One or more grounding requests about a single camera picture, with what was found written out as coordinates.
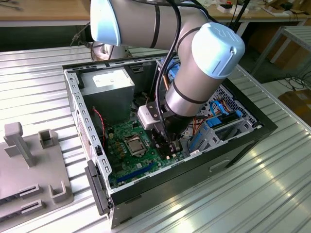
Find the red wire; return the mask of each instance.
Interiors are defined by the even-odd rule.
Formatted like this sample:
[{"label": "red wire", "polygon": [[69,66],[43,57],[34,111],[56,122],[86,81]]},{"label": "red wire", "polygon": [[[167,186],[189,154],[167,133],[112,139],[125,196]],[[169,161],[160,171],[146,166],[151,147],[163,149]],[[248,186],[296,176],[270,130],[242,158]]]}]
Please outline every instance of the red wire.
[{"label": "red wire", "polygon": [[102,122],[102,128],[103,128],[103,147],[104,147],[104,142],[105,142],[105,125],[104,125],[104,121],[103,121],[103,118],[102,118],[102,115],[96,110],[95,107],[93,107],[93,110],[94,112],[97,113],[97,115],[99,116],[101,122]]}]

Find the blue cable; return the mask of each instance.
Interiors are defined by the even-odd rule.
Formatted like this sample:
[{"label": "blue cable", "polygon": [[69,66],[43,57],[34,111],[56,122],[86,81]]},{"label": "blue cable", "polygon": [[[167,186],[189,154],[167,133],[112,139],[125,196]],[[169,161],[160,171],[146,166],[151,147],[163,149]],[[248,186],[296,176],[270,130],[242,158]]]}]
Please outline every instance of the blue cable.
[{"label": "blue cable", "polygon": [[209,108],[210,108],[210,111],[212,112],[213,116],[216,115],[215,112],[214,112],[214,109],[213,109],[213,103],[215,103],[218,106],[218,108],[222,112],[222,114],[229,115],[229,113],[224,109],[222,104],[219,103],[217,100],[214,100],[214,101],[211,101],[210,104],[209,104]]}]

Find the robotic arm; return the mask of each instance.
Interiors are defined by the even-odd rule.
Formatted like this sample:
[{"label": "robotic arm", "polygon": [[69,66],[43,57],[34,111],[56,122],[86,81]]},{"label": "robotic arm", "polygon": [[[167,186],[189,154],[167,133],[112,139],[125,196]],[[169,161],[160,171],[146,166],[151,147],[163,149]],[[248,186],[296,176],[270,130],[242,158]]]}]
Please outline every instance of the robotic arm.
[{"label": "robotic arm", "polygon": [[[164,126],[154,112],[154,103],[138,110],[144,129],[153,130],[153,139],[167,145],[170,153],[180,150],[180,134],[245,51],[238,35],[222,24],[209,23],[201,10],[180,7],[179,12],[181,31],[175,50],[181,65],[161,103]],[[176,25],[174,9],[169,6],[135,0],[91,1],[91,33],[95,41],[167,50],[173,43]]]}]

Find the light blue joint cap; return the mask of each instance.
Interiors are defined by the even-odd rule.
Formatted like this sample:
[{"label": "light blue joint cap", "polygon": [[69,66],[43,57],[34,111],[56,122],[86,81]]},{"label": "light blue joint cap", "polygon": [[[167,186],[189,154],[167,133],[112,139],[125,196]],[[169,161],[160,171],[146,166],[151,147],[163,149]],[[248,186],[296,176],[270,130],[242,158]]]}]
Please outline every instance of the light blue joint cap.
[{"label": "light blue joint cap", "polygon": [[198,67],[215,79],[228,77],[245,52],[243,40],[219,23],[204,24],[194,36],[191,48]]},{"label": "light blue joint cap", "polygon": [[91,1],[91,33],[95,41],[121,44],[118,22],[109,0]]}]

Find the cpu socket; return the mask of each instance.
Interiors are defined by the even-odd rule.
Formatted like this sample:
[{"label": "cpu socket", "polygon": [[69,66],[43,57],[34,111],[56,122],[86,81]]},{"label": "cpu socket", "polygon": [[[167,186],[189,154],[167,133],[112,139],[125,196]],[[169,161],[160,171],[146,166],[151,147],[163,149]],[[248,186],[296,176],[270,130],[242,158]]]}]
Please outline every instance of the cpu socket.
[{"label": "cpu socket", "polygon": [[124,142],[132,156],[141,157],[147,151],[138,135],[127,137]]}]

